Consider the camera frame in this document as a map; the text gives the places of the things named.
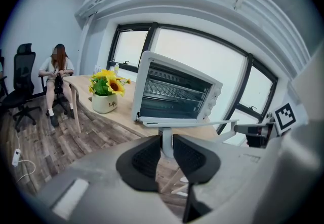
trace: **woman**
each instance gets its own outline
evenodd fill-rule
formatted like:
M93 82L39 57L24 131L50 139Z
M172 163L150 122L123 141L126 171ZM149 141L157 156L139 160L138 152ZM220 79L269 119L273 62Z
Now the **woman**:
M51 118L51 124L53 125L53 127L57 127L59 125L57 117L54 115L53 108L52 108L53 101L55 98L55 93L54 93L55 79L58 75L60 75L61 77L67 76L69 73L73 73L73 70L74 70L73 65L65 53L65 47L63 44L56 45L56 47L53 50L53 54L45 60L45 62L42 64L42 66L39 69L38 74L40 76L47 76L46 102L47 102L48 112ZM65 98L70 103L71 117L74 119L71 88L68 83L63 81L62 89Z

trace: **flower pot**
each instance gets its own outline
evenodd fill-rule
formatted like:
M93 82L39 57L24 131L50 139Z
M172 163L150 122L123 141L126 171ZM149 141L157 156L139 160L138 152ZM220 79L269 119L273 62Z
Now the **flower pot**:
M117 95L99 96L94 94L92 96L92 109L97 113L105 114L117 108Z

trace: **toaster oven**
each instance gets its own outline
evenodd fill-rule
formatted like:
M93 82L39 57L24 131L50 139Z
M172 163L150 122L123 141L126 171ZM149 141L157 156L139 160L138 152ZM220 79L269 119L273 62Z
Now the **toaster oven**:
M132 119L197 123L211 114L222 83L168 57L145 51L138 70Z

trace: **black window frame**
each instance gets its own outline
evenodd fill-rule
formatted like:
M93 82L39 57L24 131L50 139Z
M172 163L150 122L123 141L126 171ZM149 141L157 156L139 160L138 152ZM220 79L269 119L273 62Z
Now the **black window frame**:
M157 22L118 25L117 29L115 31L112 43L111 43L109 56L108 56L108 61L107 61L107 69L109 70L111 66L115 66L115 64L116 64L116 62L113 60L113 57L115 55L115 50L116 50L118 38L119 38L119 35L120 35L121 32L126 32L126 31L148 31L148 33L146 35L146 38L145 38L145 41L144 41L144 44L143 44L141 56L140 56L140 60L141 60L143 52L146 51L146 50L151 49L151 45L152 45L154 35L155 35L155 32L156 32L157 28L177 30L177 31L181 31L181 32L201 36L203 38L215 41L215 42L220 43L220 44L222 44L222 45L224 45L226 47L229 47L230 49L233 49L234 51L236 51L236 52L240 53L241 55L247 57L247 63L246 63L246 67L244 69L244 75L243 75L243 77L241 77L239 88L236 91L236 94L234 96L234 100L232 101L232 103L231 103L231 105L229 107L229 110L227 111L227 113L226 113L225 117L223 118L223 120L229 120L232 117L234 111L236 109L238 109L238 110L243 111L244 113L258 119L259 123L261 123L263 121L263 119L265 118L265 116L266 116L266 114L267 114L267 112L269 110L269 107L271 105L273 96L275 94L275 90L276 90L276 86L277 86L277 82L278 82L278 77L276 77L273 72L271 72L264 64L262 64L251 53L248 53L247 51L243 50L242 48L239 48L238 46L232 44L231 42L226 41L224 39L221 39L221 38L219 38L219 37L217 37L215 35L212 35L212 34L200 31L200 30L192 29L192 28L176 26L176 25L170 25L170 24L158 24ZM243 96L246 85L248 83L248 79L249 79L249 76L250 76L252 66L255 69L257 69L258 71L260 71L261 73L263 73L272 82L272 86L271 86L271 89L270 89L270 92L269 92L269 95L268 95L268 99L266 101L266 104L265 104L261 114L254 111L251 107L246 107L246 106L239 103L239 101L241 100L241 98ZM133 66L133 65L126 64L126 61L125 61L124 63L119 63L119 67L121 69L124 69L124 70L128 70L128 71L138 73L139 64L138 64L138 66ZM217 128L217 133L221 134L221 132L223 131L225 126L226 126L226 124L220 125Z

